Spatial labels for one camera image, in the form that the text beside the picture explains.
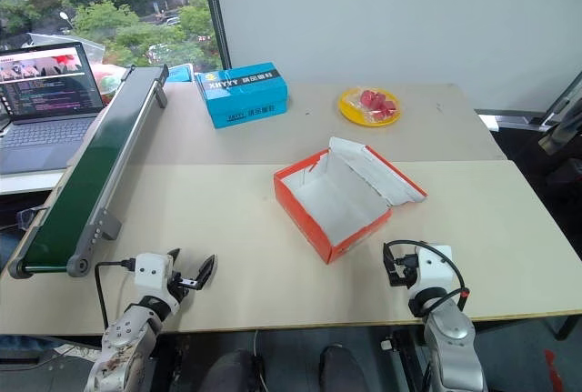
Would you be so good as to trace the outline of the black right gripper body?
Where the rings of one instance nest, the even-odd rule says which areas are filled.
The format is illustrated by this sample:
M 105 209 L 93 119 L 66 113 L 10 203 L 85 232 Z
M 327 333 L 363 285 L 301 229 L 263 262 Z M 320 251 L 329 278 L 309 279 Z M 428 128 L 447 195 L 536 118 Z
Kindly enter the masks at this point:
M 395 275 L 414 275 L 417 281 L 418 256 L 417 254 L 406 254 L 394 259 Z

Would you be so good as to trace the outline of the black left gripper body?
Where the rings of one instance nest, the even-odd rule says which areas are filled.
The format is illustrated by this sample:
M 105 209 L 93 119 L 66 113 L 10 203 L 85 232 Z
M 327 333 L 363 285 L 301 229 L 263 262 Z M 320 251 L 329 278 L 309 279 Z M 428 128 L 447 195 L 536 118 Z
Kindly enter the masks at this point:
M 191 290 L 200 290 L 200 284 L 191 278 L 182 277 L 180 272 L 173 271 L 167 284 L 169 294 L 176 301 L 183 301 Z

